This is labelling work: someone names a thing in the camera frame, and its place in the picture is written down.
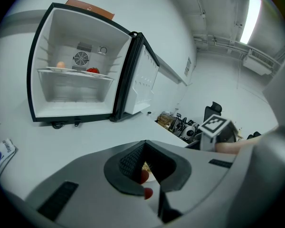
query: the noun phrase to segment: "mini fridge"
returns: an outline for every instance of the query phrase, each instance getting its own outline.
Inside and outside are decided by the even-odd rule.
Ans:
[[[149,107],[160,65],[142,33],[59,3],[42,18],[28,60],[32,119],[56,128],[116,122]]]

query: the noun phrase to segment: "ceiling light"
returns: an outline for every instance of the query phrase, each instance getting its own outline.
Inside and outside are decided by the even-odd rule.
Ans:
[[[257,22],[257,17],[261,9],[261,3],[261,0],[249,0],[246,24],[240,42],[245,44],[248,43]]]

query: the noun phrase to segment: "shelf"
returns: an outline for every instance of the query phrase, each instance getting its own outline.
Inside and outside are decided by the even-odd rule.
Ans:
[[[89,77],[89,78],[95,78],[100,80],[108,80],[108,81],[114,81],[114,79],[110,77],[95,77],[93,75],[88,75],[80,72],[53,72],[50,69],[37,69],[39,73],[50,73],[50,74],[62,74],[62,75],[75,75],[75,76],[81,76],[81,77]]]

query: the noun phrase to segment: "white wall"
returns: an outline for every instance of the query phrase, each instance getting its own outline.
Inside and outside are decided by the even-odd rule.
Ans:
[[[198,53],[192,84],[178,112],[201,124],[205,107],[215,101],[222,106],[222,116],[242,128],[245,139],[255,131],[265,133],[275,127],[276,118],[262,94],[270,76],[260,76],[242,66],[237,89],[238,65],[238,60],[229,57]]]
[[[46,10],[52,2],[67,0],[18,0],[9,14],[26,10]],[[154,52],[159,55],[185,83],[190,73],[184,71],[188,57],[193,65],[196,48],[191,31],[175,0],[80,0],[99,6],[115,16],[113,21],[130,31],[142,32]]]
[[[51,2],[67,0],[18,0],[9,13],[47,9]],[[128,30],[141,31],[154,52],[179,75],[188,56],[195,63],[195,46],[190,30],[183,21],[174,0],[82,0],[115,13],[114,21]],[[0,123],[27,98],[26,73],[29,51],[38,24],[19,21],[0,30]],[[154,85],[153,118],[164,110],[174,110],[178,101],[178,81],[165,69],[160,69]]]

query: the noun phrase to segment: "table surface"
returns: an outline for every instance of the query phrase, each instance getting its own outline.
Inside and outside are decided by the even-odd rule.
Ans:
[[[18,151],[1,174],[0,184],[22,199],[44,179],[89,153],[145,139],[187,145],[142,113],[118,123],[103,120],[56,130],[34,123],[24,101],[7,119],[0,125],[0,142],[9,138]]]

